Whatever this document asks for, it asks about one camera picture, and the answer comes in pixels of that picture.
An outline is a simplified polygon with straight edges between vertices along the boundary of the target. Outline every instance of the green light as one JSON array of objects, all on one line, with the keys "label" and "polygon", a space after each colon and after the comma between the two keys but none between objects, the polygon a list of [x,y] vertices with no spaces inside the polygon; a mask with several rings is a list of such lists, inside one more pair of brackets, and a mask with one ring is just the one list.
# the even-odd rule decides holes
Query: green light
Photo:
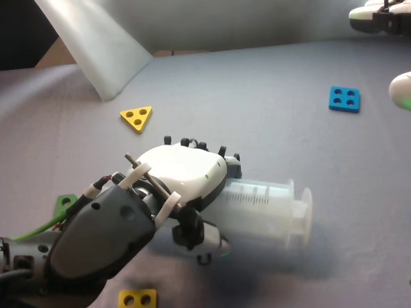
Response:
[{"label": "green light", "polygon": [[405,98],[401,102],[401,106],[405,109],[411,110],[411,98]]}]

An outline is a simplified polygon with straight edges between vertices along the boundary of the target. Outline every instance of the green cable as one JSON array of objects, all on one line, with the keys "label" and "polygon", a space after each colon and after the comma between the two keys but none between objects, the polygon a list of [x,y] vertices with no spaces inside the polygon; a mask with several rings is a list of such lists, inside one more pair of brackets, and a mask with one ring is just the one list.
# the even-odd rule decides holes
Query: green cable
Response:
[{"label": "green cable", "polygon": [[41,232],[44,232],[44,231],[50,229],[52,226],[54,226],[55,224],[65,220],[65,219],[66,219],[66,212],[64,211],[63,214],[61,214],[61,215],[57,216],[56,218],[52,219],[51,221],[49,221],[45,225],[42,225],[41,227],[39,227],[39,228],[37,228],[37,229],[27,233],[27,234],[24,234],[22,236],[14,237],[14,238],[12,238],[12,240],[13,241],[22,241],[23,239],[28,239],[29,237],[31,237],[33,235],[39,234]]}]

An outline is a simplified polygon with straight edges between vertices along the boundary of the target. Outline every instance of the gray cable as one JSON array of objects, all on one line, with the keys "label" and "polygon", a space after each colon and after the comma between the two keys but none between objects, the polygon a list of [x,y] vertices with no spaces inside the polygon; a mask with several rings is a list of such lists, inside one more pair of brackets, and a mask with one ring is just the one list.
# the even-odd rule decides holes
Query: gray cable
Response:
[{"label": "gray cable", "polygon": [[0,284],[20,278],[30,278],[32,275],[33,271],[31,269],[17,269],[15,271],[7,271],[6,273],[0,274]]}]

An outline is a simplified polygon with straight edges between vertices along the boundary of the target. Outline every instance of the hole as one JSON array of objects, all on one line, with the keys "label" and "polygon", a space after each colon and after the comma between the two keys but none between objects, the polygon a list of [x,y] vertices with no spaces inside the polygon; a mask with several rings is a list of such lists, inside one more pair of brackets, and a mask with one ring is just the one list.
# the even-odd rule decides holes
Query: hole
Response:
[{"label": "hole", "polygon": [[136,219],[136,214],[131,207],[125,205],[120,209],[120,215],[123,219],[133,221]]},{"label": "hole", "polygon": [[140,303],[141,305],[149,305],[150,302],[152,301],[152,298],[150,297],[150,295],[144,294],[141,299],[140,299]]},{"label": "hole", "polygon": [[64,199],[62,200],[62,205],[69,205],[70,203],[71,203],[70,198],[64,198]]},{"label": "hole", "polygon": [[97,202],[94,202],[91,205],[91,208],[94,209],[94,210],[100,210],[100,204],[98,204]]},{"label": "hole", "polygon": [[39,249],[39,252],[42,252],[42,253],[46,253],[49,251],[49,248],[46,245],[39,245],[37,249]]},{"label": "hole", "polygon": [[133,306],[134,304],[134,297],[131,295],[127,295],[126,297],[124,297],[124,304],[126,306]]}]

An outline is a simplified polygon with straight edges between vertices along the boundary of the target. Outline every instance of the screw hole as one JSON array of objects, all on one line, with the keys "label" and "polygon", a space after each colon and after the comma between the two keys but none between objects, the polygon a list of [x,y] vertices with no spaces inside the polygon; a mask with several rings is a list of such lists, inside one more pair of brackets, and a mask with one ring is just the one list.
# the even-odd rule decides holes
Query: screw hole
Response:
[{"label": "screw hole", "polygon": [[94,209],[94,210],[100,210],[100,204],[98,204],[97,202],[94,202],[91,205],[91,208]]},{"label": "screw hole", "polygon": [[133,306],[134,304],[134,297],[131,295],[127,295],[126,297],[124,297],[124,304],[126,306]]},{"label": "screw hole", "polygon": [[152,301],[152,298],[150,297],[150,295],[144,294],[141,299],[140,299],[140,303],[141,305],[149,305],[150,302]]},{"label": "screw hole", "polygon": [[39,247],[37,247],[39,249],[39,252],[42,253],[46,253],[49,251],[49,248],[46,245],[39,245]]},{"label": "screw hole", "polygon": [[69,205],[70,203],[71,203],[70,198],[64,198],[64,199],[62,200],[62,205]]}]

